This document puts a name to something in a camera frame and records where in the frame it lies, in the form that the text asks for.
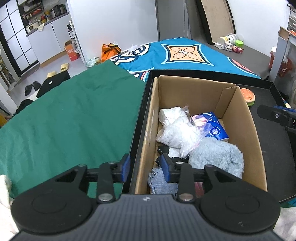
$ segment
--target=black tray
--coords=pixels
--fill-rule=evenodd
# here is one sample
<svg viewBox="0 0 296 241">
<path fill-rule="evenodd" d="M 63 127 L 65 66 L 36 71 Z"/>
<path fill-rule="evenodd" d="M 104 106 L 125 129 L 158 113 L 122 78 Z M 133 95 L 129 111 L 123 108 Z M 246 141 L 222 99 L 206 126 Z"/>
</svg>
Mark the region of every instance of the black tray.
<svg viewBox="0 0 296 241">
<path fill-rule="evenodd" d="M 250 89 L 256 96 L 256 101 L 250 111 L 257 129 L 267 179 L 268 192 L 276 200 L 284 201 L 296 196 L 296 136 L 287 134 L 284 127 L 272 121 L 259 118 L 257 107 L 261 104 L 268 106 L 284 106 L 284 102 L 274 84 L 267 80 L 241 76 L 236 74 L 200 71 L 200 70 L 151 70 L 144 91 L 139 117 L 135 129 L 131 156 L 133 172 L 128 182 L 123 186 L 123 193 L 134 193 L 136 178 L 139 170 L 141 150 L 147 123 L 147 115 L 153 86 L 153 79 L 160 75 L 194 77 L 237 84 Z"/>
</svg>

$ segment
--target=orange bag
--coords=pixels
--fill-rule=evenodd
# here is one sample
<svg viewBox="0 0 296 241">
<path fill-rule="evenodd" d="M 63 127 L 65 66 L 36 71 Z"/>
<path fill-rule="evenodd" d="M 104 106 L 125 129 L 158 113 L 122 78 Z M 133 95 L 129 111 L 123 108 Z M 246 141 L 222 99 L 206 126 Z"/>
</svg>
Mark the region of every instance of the orange bag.
<svg viewBox="0 0 296 241">
<path fill-rule="evenodd" d="M 103 44 L 102 46 L 102 62 L 106 61 L 107 59 L 111 58 L 114 55 L 120 54 L 120 48 L 118 45 L 114 44 Z"/>
</svg>

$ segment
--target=beige slipper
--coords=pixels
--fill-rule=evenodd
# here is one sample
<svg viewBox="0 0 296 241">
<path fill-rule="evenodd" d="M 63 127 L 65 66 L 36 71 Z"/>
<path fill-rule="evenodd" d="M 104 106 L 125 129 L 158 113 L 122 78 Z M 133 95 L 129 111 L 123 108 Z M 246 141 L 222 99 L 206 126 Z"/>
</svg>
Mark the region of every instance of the beige slipper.
<svg viewBox="0 0 296 241">
<path fill-rule="evenodd" d="M 66 71 L 68 69 L 69 69 L 69 64 L 68 63 L 61 65 L 61 72 L 64 72 L 64 71 Z"/>
<path fill-rule="evenodd" d="M 56 75 L 56 71 L 48 73 L 46 78 L 48 79 L 50 77 L 53 77 L 54 75 Z"/>
</svg>

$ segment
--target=green container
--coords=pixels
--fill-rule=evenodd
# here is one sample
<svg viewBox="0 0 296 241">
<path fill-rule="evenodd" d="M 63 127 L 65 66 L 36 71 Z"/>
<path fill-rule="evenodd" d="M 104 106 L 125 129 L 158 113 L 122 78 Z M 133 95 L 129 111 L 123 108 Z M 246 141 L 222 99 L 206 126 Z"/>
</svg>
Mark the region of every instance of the green container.
<svg viewBox="0 0 296 241">
<path fill-rule="evenodd" d="M 235 46 L 240 47 L 240 48 L 243 48 L 244 42 L 243 41 L 240 41 L 240 40 L 237 40 L 237 41 L 235 41 Z"/>
</svg>

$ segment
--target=blue blanket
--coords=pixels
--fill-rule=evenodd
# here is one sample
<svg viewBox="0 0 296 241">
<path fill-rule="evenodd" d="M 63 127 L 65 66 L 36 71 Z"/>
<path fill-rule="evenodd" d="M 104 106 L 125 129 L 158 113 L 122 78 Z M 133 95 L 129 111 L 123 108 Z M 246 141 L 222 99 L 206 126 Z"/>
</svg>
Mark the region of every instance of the blue blanket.
<svg viewBox="0 0 296 241">
<path fill-rule="evenodd" d="M 110 60 L 143 81 L 147 80 L 151 69 L 208 70 L 260 78 L 226 55 L 187 38 L 146 44 Z"/>
</svg>

